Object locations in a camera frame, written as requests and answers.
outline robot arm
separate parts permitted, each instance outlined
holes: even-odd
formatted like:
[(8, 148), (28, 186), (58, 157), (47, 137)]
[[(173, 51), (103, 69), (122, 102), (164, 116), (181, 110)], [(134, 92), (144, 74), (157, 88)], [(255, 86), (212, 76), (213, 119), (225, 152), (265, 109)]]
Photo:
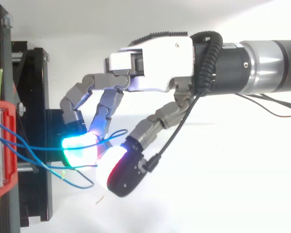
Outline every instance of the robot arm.
[(89, 131), (99, 140), (108, 132), (123, 91), (175, 89), (175, 101), (142, 120), (120, 147), (98, 147), (97, 177), (116, 195), (129, 194), (160, 157), (142, 155), (162, 129), (178, 125), (194, 96), (291, 91), (291, 41), (222, 43), (218, 33), (157, 33), (133, 41), (105, 60), (105, 73), (86, 75), (61, 101), (67, 132), (86, 133), (78, 108), (92, 90), (105, 90)]

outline white background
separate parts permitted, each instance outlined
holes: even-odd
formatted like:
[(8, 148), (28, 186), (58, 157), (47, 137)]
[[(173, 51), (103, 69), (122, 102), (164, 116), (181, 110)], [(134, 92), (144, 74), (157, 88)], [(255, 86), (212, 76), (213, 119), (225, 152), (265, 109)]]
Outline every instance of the white background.
[[(51, 108), (103, 59), (151, 32), (216, 30), (224, 42), (291, 39), (291, 0), (1, 0), (13, 40), (43, 47)], [(87, 125), (101, 92), (83, 107)], [(291, 101), (291, 93), (271, 95)], [(130, 131), (172, 93), (127, 93), (110, 131)], [(279, 114), (291, 114), (264, 103)], [(145, 151), (156, 153), (174, 128)], [(119, 144), (124, 140), (114, 140)], [(95, 179), (95, 171), (86, 173)], [(67, 178), (86, 184), (74, 172)], [(53, 218), (24, 233), (291, 233), (291, 119), (237, 96), (201, 99), (159, 166), (118, 198), (96, 185), (80, 191), (53, 178)]]

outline blue glowing light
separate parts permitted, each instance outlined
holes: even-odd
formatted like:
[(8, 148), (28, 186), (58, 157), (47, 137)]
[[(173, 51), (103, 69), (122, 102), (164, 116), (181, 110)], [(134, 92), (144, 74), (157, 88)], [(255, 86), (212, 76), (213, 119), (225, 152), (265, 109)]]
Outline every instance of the blue glowing light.
[[(85, 133), (79, 136), (67, 137), (62, 140), (62, 147), (77, 148), (84, 147), (98, 142), (97, 136), (93, 133)], [(66, 161), (70, 166), (94, 165), (97, 160), (97, 146), (81, 150), (64, 150)], [(77, 170), (88, 170), (90, 167), (78, 168)]]
[(96, 180), (105, 189), (108, 189), (107, 181), (110, 173), (126, 152), (127, 150), (123, 147), (111, 147), (97, 162), (98, 167), (96, 169)]

